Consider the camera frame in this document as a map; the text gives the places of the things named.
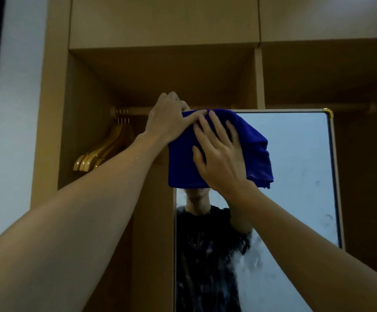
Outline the person's left hand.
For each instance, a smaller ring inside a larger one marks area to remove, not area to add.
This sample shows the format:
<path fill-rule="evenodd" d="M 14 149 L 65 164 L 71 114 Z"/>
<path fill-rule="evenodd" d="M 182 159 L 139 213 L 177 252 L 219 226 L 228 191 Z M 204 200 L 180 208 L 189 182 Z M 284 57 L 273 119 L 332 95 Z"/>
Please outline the person's left hand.
<path fill-rule="evenodd" d="M 162 93 L 156 102 L 156 105 L 181 105 L 183 111 L 189 111 L 190 108 L 185 101 L 181 100 L 178 95 L 172 91 L 168 94 Z M 183 132 L 177 132 L 177 118 L 170 115 L 157 115 L 152 119 L 148 116 L 145 133 L 150 139 L 154 140 L 157 145 L 165 147 L 171 141 L 177 139 Z"/>

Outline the person's right hand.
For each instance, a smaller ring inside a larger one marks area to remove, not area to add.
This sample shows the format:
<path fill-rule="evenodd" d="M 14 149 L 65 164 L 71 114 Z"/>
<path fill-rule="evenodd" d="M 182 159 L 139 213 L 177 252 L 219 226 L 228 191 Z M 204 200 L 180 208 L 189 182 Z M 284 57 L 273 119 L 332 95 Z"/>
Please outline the person's right hand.
<path fill-rule="evenodd" d="M 209 178 L 204 180 L 209 188 L 217 191 L 232 204 L 261 196 L 262 193 L 256 185 L 247 179 L 242 148 L 237 150 L 233 147 L 228 133 L 214 111 L 209 111 L 205 118 L 212 131 L 224 144 L 222 150 L 209 148 L 207 144 L 201 145 L 199 139 L 203 141 L 204 136 L 201 132 L 201 125 L 199 121 L 193 124 L 196 138 L 206 156 Z"/>

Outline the blue microfiber cloth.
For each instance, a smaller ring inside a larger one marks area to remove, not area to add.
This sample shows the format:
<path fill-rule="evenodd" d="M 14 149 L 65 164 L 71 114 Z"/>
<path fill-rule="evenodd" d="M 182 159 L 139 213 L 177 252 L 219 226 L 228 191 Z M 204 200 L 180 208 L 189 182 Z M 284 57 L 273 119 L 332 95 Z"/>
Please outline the blue microfiber cloth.
<path fill-rule="evenodd" d="M 258 188 L 270 189 L 274 178 L 267 150 L 268 140 L 237 113 L 226 109 L 214 109 L 213 111 L 230 139 L 231 135 L 226 126 L 226 121 L 230 121 L 236 129 L 243 151 L 247 179 Z M 206 162 L 205 153 L 196 138 L 193 125 L 190 125 L 176 140 L 169 143 L 169 187 L 177 189 L 209 188 L 193 161 L 193 146 L 199 148 Z"/>

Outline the framed mirror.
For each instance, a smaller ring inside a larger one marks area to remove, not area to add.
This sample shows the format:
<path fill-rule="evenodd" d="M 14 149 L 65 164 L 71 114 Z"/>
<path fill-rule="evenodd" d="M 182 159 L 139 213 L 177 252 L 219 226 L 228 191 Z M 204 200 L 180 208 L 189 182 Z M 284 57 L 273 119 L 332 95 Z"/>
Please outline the framed mirror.
<path fill-rule="evenodd" d="M 343 247 L 334 138 L 321 110 L 237 113 L 267 140 L 274 181 L 262 192 L 318 234 Z M 312 312 L 252 230 L 229 223 L 223 197 L 211 209 L 176 211 L 175 312 Z"/>

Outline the person's right forearm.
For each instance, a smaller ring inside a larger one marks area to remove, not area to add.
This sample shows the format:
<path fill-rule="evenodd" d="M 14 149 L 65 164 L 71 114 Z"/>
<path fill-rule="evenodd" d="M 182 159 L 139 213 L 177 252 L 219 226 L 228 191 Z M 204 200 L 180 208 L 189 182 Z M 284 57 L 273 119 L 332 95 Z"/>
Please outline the person's right forearm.
<path fill-rule="evenodd" d="M 251 181 L 215 187 L 238 208 L 314 312 L 377 312 L 377 272 L 328 241 Z"/>

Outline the person's left forearm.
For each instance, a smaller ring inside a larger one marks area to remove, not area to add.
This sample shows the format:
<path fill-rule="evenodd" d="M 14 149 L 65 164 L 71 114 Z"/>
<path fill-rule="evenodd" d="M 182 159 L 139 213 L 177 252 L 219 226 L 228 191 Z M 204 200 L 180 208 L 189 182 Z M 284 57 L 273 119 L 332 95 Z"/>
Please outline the person's left forearm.
<path fill-rule="evenodd" d="M 0 235 L 0 312 L 82 311 L 166 144 L 142 133 Z"/>

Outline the wooden clothes rod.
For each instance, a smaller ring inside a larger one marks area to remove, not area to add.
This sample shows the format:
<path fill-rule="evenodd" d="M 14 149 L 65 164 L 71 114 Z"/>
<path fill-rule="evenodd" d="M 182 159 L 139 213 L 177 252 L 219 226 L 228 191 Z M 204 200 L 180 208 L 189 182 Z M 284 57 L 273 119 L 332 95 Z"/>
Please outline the wooden clothes rod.
<path fill-rule="evenodd" d="M 321 109 L 322 111 L 336 113 L 363 113 L 374 114 L 377 111 L 375 103 L 303 103 L 303 104 L 267 104 L 265 109 L 272 110 L 309 110 Z"/>
<path fill-rule="evenodd" d="M 199 109 L 194 109 L 193 111 L 197 111 L 197 110 L 207 110 L 207 113 L 209 110 L 216 110 L 216 109 L 223 109 L 219 106 L 204 106 L 204 107 L 201 107 Z M 232 111 L 232 112 L 235 112 L 235 113 L 238 113 L 238 110 L 232 110 L 232 109 L 224 109 L 224 110 L 228 110 L 228 111 Z M 172 118 L 177 118 L 177 112 L 178 111 L 183 111 L 185 112 L 184 110 L 182 110 L 182 106 L 180 105 L 169 105 L 169 104 L 164 104 L 164 105 L 156 105 L 156 106 L 153 106 L 153 107 L 129 107 L 129 108 L 119 108 L 119 107 L 111 107 L 110 109 L 110 114 L 113 118 L 117 118 L 117 117 L 131 117 L 131 116 L 142 116 L 142 115 L 146 115 L 146 116 L 150 116 L 150 118 L 152 117 L 152 119 L 154 119 L 155 116 L 157 115 L 165 115 L 165 116 L 168 116 L 170 115 Z"/>

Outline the wooden cupboard door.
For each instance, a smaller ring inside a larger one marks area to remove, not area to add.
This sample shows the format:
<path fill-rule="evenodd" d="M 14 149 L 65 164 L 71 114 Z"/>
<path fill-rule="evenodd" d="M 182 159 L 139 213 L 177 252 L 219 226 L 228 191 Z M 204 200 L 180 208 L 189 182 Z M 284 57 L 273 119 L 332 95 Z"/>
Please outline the wooden cupboard door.
<path fill-rule="evenodd" d="M 258 0 L 261 41 L 377 38 L 377 0 Z"/>
<path fill-rule="evenodd" d="M 258 0 L 72 0 L 70 49 L 259 43 Z"/>

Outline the wooden wardrobe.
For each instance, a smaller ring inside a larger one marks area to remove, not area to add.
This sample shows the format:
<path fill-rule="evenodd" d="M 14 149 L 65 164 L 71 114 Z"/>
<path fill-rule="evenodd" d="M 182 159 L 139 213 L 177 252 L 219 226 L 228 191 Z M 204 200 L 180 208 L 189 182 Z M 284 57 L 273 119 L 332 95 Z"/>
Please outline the wooden wardrobe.
<path fill-rule="evenodd" d="M 70 49 L 73 0 L 49 0 L 31 208 L 84 176 L 117 118 L 176 91 L 193 109 L 375 103 L 377 38 Z M 377 271 L 377 111 L 326 112 L 334 139 L 343 248 Z"/>

